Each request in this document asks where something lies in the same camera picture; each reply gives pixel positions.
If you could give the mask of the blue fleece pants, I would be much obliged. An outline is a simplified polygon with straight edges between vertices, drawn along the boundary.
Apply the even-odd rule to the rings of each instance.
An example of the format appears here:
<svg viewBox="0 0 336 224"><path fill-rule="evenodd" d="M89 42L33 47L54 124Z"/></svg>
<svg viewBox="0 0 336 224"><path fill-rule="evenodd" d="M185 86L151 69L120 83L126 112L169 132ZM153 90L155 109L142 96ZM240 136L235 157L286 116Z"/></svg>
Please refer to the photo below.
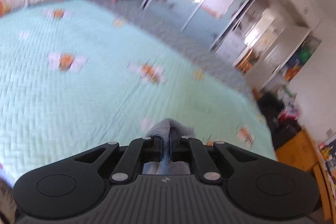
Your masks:
<svg viewBox="0 0 336 224"><path fill-rule="evenodd" d="M184 161L173 162L170 159L170 146L173 140L183 136L195 137L192 127L186 127L174 119L164 119L157 123L146 134L147 137L159 137L163 141L163 157L160 162L147 162L143 166L143 174L185 175L190 174L189 165Z"/></svg>

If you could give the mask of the black chair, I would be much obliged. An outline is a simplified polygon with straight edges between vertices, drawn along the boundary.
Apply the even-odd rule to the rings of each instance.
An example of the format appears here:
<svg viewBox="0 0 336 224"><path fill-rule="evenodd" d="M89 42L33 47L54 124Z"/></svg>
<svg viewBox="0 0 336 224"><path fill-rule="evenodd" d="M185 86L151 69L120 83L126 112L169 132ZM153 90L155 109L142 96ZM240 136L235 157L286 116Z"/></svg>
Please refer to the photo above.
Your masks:
<svg viewBox="0 0 336 224"><path fill-rule="evenodd" d="M302 130L296 119L281 116L283 110L285 110L284 103L279 101L271 92L264 93L257 100L257 105L270 129L275 150Z"/></svg>

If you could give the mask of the green quilted bee bedspread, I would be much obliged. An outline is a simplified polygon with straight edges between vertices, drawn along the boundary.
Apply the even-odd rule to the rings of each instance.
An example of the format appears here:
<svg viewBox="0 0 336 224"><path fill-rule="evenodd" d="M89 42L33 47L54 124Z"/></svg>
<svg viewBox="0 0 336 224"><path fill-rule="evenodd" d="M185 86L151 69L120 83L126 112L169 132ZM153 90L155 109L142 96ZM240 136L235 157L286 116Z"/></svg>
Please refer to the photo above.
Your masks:
<svg viewBox="0 0 336 224"><path fill-rule="evenodd" d="M90 0L46 3L1 18L1 178L109 141L127 145L171 118L204 143L276 159L244 77L172 33L175 48Z"/></svg>

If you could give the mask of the sliding door wardrobe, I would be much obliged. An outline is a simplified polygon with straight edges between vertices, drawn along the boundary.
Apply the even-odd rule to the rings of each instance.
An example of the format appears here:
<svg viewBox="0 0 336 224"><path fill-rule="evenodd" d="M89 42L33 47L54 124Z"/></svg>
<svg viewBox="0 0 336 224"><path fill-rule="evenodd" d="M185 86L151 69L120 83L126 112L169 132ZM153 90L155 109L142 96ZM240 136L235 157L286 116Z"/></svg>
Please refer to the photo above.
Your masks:
<svg viewBox="0 0 336 224"><path fill-rule="evenodd" d="M142 0L142 8L230 63L262 87L286 67L309 35L287 0Z"/></svg>

